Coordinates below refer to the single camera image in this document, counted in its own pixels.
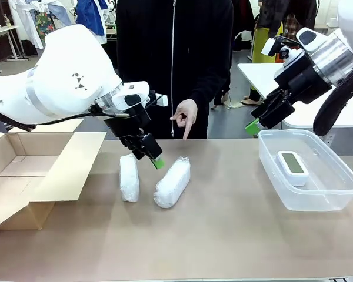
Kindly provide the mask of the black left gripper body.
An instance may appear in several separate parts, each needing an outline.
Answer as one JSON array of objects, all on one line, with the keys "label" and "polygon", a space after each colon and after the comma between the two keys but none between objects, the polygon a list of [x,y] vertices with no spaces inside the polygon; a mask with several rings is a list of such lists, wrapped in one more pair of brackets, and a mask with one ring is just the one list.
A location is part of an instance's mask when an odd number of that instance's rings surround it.
[{"label": "black left gripper body", "polygon": [[127,109],[124,113],[129,117],[112,117],[105,119],[105,124],[117,138],[138,137],[144,132],[144,127],[151,121],[145,108],[138,104]]}]

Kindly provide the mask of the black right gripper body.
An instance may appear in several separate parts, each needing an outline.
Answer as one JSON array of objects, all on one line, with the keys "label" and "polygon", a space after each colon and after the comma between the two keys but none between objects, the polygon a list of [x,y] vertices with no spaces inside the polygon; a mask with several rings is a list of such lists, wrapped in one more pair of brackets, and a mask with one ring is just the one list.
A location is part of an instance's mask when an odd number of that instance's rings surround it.
[{"label": "black right gripper body", "polygon": [[332,85],[325,81],[306,54],[279,69],[274,80],[286,93],[289,103],[311,103],[332,89]]}]

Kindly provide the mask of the slim bubble-wrapped clock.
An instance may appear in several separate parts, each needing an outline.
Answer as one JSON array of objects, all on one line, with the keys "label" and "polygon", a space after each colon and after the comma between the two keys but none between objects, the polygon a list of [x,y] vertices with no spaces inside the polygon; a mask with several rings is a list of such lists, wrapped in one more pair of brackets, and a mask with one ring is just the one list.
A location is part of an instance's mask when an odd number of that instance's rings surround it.
[{"label": "slim bubble-wrapped clock", "polygon": [[139,199],[140,186],[137,159],[133,154],[121,156],[119,160],[120,191],[122,200],[135,203]]}]

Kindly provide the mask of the bulky bubble-wrapped clock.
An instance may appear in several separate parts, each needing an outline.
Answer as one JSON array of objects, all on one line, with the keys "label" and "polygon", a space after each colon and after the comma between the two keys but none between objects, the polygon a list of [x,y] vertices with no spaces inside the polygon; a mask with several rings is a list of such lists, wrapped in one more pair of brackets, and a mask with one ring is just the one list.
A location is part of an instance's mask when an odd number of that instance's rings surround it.
[{"label": "bulky bubble-wrapped clock", "polygon": [[187,187],[191,177],[188,157],[179,157],[156,184],[154,202],[163,209],[172,208]]}]

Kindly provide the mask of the white digital clock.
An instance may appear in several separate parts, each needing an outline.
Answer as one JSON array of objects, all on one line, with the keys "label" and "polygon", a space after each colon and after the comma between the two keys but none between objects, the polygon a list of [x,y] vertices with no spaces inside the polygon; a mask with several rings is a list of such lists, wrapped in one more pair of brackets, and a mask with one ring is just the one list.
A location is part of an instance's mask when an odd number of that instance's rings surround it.
[{"label": "white digital clock", "polygon": [[305,186],[309,172],[299,154],[294,151],[278,151],[277,160],[290,185]]}]

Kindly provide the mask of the person's left forearm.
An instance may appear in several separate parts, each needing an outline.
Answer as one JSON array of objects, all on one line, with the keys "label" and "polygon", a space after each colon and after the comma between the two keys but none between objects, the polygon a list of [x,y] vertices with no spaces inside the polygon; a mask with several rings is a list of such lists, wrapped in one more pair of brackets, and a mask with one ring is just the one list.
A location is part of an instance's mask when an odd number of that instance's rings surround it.
[{"label": "person's left forearm", "polygon": [[209,103],[219,93],[229,78],[230,64],[210,63],[198,75],[195,86],[191,92],[190,99],[197,104],[198,113],[206,112]]}]

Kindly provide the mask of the person's left hand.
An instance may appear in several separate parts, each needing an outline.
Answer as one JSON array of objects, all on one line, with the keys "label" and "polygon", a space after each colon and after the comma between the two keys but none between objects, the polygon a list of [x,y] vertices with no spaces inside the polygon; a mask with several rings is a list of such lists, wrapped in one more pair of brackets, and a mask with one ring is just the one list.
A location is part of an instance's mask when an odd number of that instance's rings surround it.
[{"label": "person's left hand", "polygon": [[187,140],[192,125],[196,122],[198,107],[194,100],[183,100],[176,108],[175,113],[170,117],[171,121],[176,121],[179,128],[184,128],[183,139]]}]

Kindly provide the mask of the mannequin with plaid shirt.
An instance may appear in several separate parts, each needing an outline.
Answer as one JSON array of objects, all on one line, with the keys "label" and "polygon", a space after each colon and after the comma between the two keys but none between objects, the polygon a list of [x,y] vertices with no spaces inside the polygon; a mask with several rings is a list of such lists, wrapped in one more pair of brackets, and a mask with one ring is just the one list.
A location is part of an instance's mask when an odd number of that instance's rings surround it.
[{"label": "mannequin with plaid shirt", "polygon": [[296,40],[297,32],[301,28],[314,30],[317,8],[317,0],[290,0],[283,21],[283,36]]}]

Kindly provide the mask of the mannequin with yellow apron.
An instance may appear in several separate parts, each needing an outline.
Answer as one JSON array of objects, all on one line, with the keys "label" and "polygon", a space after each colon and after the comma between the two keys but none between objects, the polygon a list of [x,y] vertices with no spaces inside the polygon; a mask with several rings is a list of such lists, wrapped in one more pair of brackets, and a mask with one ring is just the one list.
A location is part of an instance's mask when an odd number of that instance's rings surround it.
[{"label": "mannequin with yellow apron", "polygon": [[[270,23],[260,25],[260,20],[264,19],[266,12],[263,9],[268,7],[267,1],[269,0],[259,0],[258,5],[260,7],[259,18],[256,21],[254,35],[253,35],[253,45],[252,45],[252,63],[275,63],[276,56],[270,57],[263,55],[262,49],[269,38],[270,32]],[[251,86],[250,93],[248,96],[244,96],[244,99],[241,101],[243,105],[256,106],[259,105],[261,95],[258,91]]]}]

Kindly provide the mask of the brown cardboard box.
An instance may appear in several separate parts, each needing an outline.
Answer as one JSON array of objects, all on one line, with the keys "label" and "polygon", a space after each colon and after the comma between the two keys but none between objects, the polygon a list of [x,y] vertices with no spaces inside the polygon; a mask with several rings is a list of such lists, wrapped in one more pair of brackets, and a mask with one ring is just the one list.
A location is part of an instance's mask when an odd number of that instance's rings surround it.
[{"label": "brown cardboard box", "polygon": [[40,230],[55,203],[79,199],[106,136],[81,122],[0,133],[0,230]]}]

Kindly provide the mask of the person in black hoodie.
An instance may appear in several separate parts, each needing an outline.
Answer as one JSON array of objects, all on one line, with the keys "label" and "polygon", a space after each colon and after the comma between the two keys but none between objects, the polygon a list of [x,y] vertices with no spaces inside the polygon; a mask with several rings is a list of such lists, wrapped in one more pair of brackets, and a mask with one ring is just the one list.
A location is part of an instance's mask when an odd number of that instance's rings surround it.
[{"label": "person in black hoodie", "polygon": [[[124,82],[145,81],[168,97],[168,106],[148,108],[145,130],[157,139],[183,139],[184,128],[170,117],[190,99],[204,68],[229,63],[232,1],[118,0],[116,17],[119,76]],[[197,113],[187,139],[207,138],[206,110]]]}]

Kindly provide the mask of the clear plastic container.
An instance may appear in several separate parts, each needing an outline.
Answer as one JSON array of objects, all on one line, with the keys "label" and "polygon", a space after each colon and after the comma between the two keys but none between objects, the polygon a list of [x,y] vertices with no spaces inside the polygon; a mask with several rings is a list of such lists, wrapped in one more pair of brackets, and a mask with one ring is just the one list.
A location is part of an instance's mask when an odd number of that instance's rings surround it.
[{"label": "clear plastic container", "polygon": [[[353,171],[314,133],[301,130],[262,130],[259,158],[284,206],[292,211],[342,210],[353,199]],[[277,160],[278,151],[300,155],[309,172],[305,186],[292,186]]]}]

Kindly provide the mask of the mannequin with blue jacket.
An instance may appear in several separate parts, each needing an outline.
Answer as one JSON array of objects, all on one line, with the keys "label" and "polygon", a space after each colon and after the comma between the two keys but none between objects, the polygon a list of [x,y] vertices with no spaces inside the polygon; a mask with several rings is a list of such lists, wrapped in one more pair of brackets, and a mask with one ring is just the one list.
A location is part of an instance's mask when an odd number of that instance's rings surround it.
[{"label": "mannequin with blue jacket", "polygon": [[116,11],[117,0],[77,0],[76,23],[87,27],[98,42],[107,43],[107,25],[116,21],[113,12]]}]

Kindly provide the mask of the mannequin with floral shirt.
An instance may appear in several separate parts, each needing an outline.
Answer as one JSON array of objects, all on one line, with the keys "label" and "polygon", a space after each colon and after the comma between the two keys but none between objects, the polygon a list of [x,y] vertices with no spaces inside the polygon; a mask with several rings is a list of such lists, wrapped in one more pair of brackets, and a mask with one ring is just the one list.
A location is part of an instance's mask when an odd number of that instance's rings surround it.
[{"label": "mannequin with floral shirt", "polygon": [[13,9],[33,46],[45,47],[47,34],[58,29],[54,19],[62,26],[72,25],[68,11],[60,0],[11,0]]}]

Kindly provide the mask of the white desk with bottle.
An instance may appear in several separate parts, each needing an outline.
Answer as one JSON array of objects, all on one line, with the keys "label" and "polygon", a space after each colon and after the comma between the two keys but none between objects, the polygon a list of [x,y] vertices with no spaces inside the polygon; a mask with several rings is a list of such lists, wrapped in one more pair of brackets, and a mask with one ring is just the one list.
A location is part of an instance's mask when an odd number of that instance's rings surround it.
[{"label": "white desk with bottle", "polygon": [[0,37],[6,36],[8,38],[8,42],[12,51],[12,56],[6,60],[7,62],[10,62],[10,61],[19,62],[19,61],[29,60],[29,58],[27,58],[24,54],[22,42],[19,41],[21,46],[19,47],[17,44],[17,41],[15,40],[13,31],[15,31],[17,28],[19,28],[18,25],[0,27]]}]

